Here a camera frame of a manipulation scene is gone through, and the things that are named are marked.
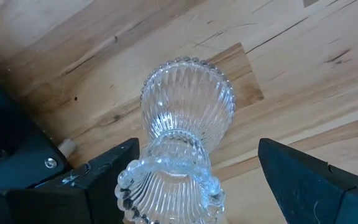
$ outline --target wooden floor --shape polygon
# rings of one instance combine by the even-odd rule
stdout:
[[[0,0],[0,83],[81,164],[142,130],[158,64],[209,58],[234,122],[211,154],[227,222],[285,223],[257,158],[272,138],[358,175],[358,0]]]

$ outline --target fluted glass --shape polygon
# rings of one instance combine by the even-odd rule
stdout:
[[[177,58],[144,83],[141,107],[149,145],[122,171],[115,189],[136,223],[216,223],[224,192],[208,154],[234,116],[234,92],[214,65]]]

